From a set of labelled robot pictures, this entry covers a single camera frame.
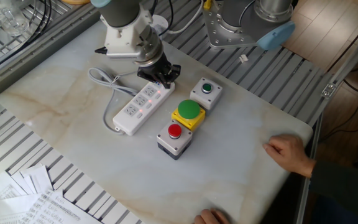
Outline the person's left hand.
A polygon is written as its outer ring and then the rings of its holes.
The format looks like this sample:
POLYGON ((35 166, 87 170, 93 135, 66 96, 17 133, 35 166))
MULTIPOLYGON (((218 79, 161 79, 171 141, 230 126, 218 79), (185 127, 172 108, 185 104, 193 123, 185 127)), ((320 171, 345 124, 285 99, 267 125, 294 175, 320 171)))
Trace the person's left hand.
POLYGON ((223 212, 215 208, 204 209, 194 218, 194 224, 230 224, 223 212))

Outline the person's right hand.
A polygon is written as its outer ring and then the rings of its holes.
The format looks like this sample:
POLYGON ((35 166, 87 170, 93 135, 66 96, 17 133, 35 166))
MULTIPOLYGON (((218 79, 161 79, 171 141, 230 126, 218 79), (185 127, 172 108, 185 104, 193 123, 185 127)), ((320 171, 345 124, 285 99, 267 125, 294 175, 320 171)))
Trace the person's right hand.
POLYGON ((306 155, 303 141, 298 136, 272 136, 263 148, 281 168, 311 178, 316 161, 306 155))

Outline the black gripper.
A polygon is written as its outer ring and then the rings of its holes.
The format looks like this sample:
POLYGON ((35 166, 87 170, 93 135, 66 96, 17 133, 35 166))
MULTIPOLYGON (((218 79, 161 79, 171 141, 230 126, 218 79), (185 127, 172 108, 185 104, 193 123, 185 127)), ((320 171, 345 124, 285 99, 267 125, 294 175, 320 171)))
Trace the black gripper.
POLYGON ((154 64, 139 67, 137 76, 162 86, 164 89, 170 89, 171 84, 179 77, 180 72, 181 66, 171 64, 163 53, 154 64))

